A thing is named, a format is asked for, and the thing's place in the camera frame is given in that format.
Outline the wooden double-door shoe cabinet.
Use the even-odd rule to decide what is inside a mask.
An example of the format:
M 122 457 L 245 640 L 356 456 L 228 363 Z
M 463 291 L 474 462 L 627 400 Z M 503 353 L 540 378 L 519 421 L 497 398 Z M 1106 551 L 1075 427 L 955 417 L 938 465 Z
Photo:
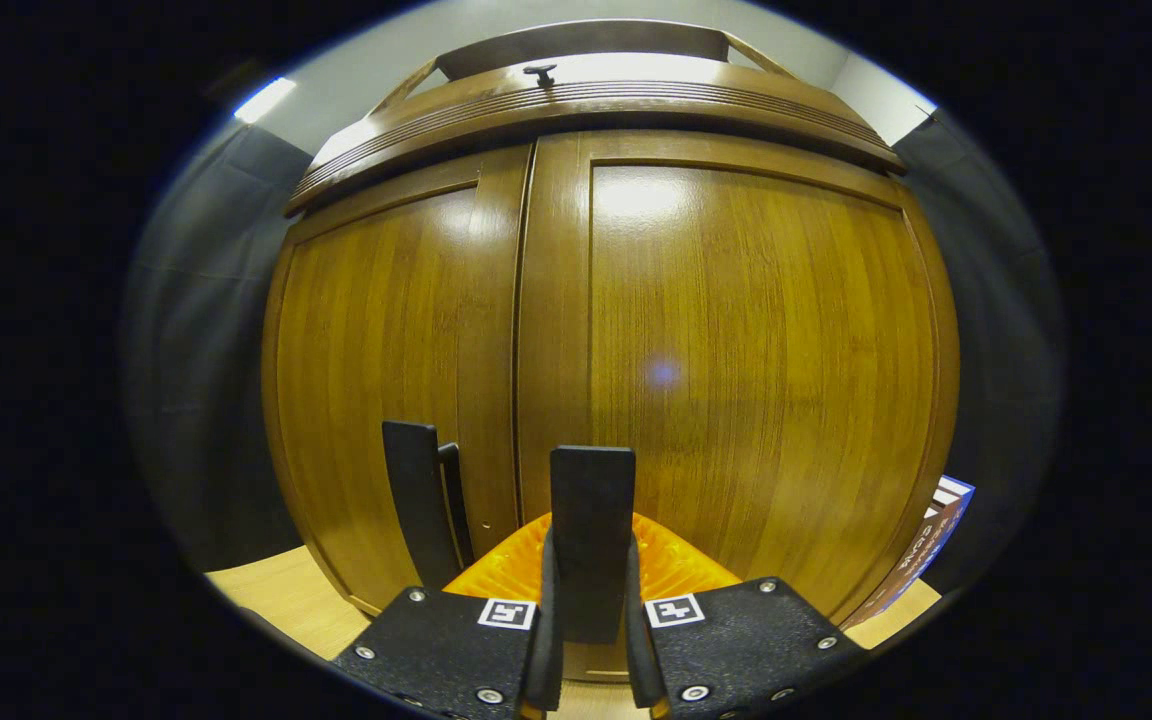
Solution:
M 916 536 L 958 338 L 905 165 L 718 29 L 579 20 L 449 51 L 317 151 L 262 407 L 291 518 L 374 617 L 634 450 L 634 511 L 849 623 Z

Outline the wooden cabinet drawer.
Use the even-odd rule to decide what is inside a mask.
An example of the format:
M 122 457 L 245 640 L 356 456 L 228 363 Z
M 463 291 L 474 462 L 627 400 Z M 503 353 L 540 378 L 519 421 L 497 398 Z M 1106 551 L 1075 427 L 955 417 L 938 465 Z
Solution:
M 458 152 L 585 129 L 685 129 L 809 149 L 873 170 L 905 165 L 836 94 L 740 65 L 607 53 L 545 59 L 556 85 L 526 63 L 483 71 L 371 111 L 334 132 L 285 202 L 293 217 L 367 183 Z

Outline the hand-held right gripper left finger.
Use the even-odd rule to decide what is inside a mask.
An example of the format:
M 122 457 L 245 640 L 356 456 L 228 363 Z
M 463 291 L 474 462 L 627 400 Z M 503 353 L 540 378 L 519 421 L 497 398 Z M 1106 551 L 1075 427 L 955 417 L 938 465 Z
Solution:
M 403 588 L 335 669 L 422 720 L 547 720 L 563 653 L 550 524 L 530 521 L 444 588 Z

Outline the small ceiling light panel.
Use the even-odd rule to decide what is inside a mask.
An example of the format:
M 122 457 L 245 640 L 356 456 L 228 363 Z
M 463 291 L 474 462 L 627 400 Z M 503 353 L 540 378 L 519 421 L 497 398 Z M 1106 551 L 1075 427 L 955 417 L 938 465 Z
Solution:
M 289 94 L 293 94 L 296 88 L 297 83 L 293 79 L 282 76 L 276 77 L 268 85 L 262 86 L 255 94 L 247 97 L 247 100 L 233 111 L 232 118 L 236 118 L 238 122 L 247 124 L 260 122 L 262 118 L 268 115 L 271 109 L 276 108 Z

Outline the wooden shoe cabinet door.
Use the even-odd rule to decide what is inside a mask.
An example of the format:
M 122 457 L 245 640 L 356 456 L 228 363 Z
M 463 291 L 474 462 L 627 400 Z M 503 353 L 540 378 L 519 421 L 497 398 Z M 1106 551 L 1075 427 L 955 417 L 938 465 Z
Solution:
M 518 278 L 521 514 L 550 450 L 631 448 L 634 507 L 840 623 L 946 465 L 954 296 L 901 179 L 703 132 L 535 143 Z
M 406 538 L 381 424 L 460 450 L 468 559 L 521 523 L 515 300 L 532 149 L 388 179 L 308 213 L 280 250 L 262 331 L 262 410 L 294 525 L 346 602 L 376 615 L 454 546 L 444 511 Z

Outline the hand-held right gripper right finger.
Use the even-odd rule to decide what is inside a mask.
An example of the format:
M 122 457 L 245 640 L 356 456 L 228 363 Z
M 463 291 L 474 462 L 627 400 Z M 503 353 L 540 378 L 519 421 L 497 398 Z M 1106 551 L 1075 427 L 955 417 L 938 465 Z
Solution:
M 628 679 L 650 720 L 771 720 L 867 661 L 786 579 L 740 579 L 641 514 L 631 530 Z

